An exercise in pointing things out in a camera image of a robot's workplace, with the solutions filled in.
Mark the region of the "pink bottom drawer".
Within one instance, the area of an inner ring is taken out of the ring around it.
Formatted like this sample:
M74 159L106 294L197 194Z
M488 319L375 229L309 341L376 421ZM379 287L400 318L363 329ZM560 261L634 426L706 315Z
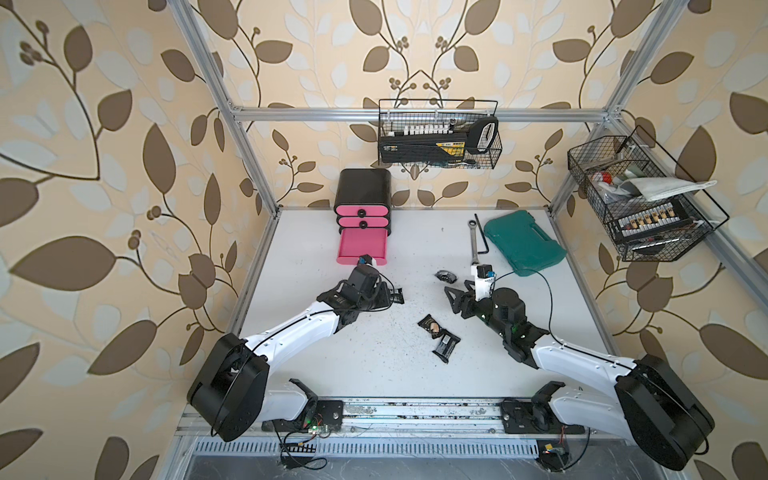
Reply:
M386 265L387 239L388 233L384 228L343 229L337 262L341 265L355 265L360 257L368 255L376 265Z

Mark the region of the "pink drawer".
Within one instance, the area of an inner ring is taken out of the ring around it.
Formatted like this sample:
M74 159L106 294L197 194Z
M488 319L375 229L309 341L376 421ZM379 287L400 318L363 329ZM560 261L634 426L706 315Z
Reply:
M376 265L386 265L387 239L388 233L384 228L343 229L337 262L341 265L355 265L360 257L368 255Z
M388 217L344 217L339 216L337 218L337 224L340 228L384 228L390 229L390 222Z
M386 205L347 205L342 204L334 208L335 213L340 217L388 217L390 209Z

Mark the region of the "black cookie packet orange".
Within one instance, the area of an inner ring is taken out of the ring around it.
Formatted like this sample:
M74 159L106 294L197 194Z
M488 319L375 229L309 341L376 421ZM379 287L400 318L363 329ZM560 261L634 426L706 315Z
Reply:
M432 339L442 338L448 333L430 314L422 318L417 325L427 332Z

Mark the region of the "pink top drawer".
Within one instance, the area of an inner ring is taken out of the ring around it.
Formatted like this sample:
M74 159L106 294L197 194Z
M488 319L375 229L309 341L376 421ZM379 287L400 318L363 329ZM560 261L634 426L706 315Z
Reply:
M340 217L388 217L390 209L386 205L347 205L342 204L334 208L335 213Z

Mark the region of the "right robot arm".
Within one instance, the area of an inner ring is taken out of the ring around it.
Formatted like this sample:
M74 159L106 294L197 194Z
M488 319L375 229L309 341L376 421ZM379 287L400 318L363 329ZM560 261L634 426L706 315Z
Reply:
M483 299L473 290L444 292L454 313L481 320L516 362L576 381L574 388L551 381L531 398L539 429L552 420L597 429L633 442L674 471L707 453L715 420L664 359L615 357L559 340L527 319L524 302L510 288Z

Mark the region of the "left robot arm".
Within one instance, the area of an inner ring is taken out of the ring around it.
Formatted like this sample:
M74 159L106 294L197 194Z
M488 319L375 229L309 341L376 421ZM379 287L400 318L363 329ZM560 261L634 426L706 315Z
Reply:
M287 422L302 431L317 415L318 396L291 378L271 377L288 360L353 324L362 313L402 304L402 290L374 266L360 263L346 280L319 294L295 317L247 338L233 333L215 343L187 402L207 422L210 435L230 442L256 422Z

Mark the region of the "black drawer cabinet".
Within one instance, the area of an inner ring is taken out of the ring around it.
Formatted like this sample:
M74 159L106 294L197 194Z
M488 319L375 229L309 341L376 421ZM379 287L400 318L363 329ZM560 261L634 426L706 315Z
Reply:
M333 211L336 206L347 205L386 205L390 209L388 216L391 233L391 174L386 169L351 168L340 172Z

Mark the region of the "small black round object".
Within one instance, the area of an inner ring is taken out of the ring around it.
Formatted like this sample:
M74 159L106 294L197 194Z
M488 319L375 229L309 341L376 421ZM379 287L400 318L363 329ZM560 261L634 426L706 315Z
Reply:
M438 270L435 273L435 277L441 282L444 282L449 285L455 284L458 281L457 275L448 270Z

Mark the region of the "green plastic tool case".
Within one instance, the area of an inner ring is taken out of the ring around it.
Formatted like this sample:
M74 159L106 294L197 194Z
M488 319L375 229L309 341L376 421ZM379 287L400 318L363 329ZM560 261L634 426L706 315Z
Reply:
M566 257L566 250L527 211L515 211L487 221L484 233L513 273L520 277L556 266Z

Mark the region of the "silver ratchet wrench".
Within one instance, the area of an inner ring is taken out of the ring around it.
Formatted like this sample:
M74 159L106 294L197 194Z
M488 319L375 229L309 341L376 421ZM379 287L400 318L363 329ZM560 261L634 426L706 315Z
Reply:
M469 220L468 227L470 232L471 264L478 265L479 257L477 247L477 222L475 220Z

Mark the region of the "black hex key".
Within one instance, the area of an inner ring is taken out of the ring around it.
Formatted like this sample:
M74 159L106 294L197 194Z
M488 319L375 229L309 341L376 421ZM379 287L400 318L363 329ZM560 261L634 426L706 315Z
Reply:
M490 252L490 247L488 245L488 240L487 240L485 231L482 227L481 221L477 213L473 214L473 222L474 222L474 229L475 229L475 239L480 239L482 242L482 247L476 246L475 250L478 255L488 254Z

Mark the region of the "black yellow tool box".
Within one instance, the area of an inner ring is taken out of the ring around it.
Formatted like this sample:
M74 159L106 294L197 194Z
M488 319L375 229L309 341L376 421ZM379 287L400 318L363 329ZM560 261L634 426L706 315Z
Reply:
M441 168L493 168L502 151L494 116L441 124L410 124L385 131L378 141L385 164L423 163Z

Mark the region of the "white paper in basket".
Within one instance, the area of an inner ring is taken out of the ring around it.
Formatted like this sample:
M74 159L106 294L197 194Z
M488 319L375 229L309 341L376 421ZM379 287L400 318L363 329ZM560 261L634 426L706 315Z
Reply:
M672 177L644 177L625 180L618 189L633 197L642 197L647 202L655 202L684 193L705 190L716 184L716 180L693 182Z

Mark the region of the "drill bit set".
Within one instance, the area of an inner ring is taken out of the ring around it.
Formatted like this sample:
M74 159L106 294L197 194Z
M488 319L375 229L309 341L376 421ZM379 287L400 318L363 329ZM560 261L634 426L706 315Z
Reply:
M634 240L682 228L693 223L680 202L670 201L620 218L616 227L621 239Z

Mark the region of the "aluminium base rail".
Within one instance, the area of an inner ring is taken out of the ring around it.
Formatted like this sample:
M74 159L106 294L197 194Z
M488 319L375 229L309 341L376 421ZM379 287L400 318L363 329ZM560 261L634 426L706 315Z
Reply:
M379 440L411 442L580 438L585 429L551 420L536 427L526 398L322 397L314 414L292 421L258 420L244 438L289 433L316 441Z

